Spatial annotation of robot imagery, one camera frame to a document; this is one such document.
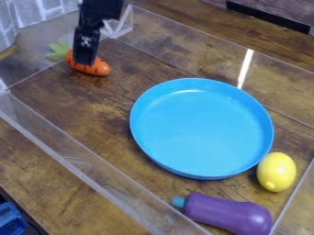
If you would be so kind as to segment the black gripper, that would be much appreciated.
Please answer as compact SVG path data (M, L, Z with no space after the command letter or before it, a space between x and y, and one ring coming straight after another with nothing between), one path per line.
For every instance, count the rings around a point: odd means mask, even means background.
M99 28L104 20L119 19L125 0L82 0L79 26L74 34L74 61L92 65L98 55Z

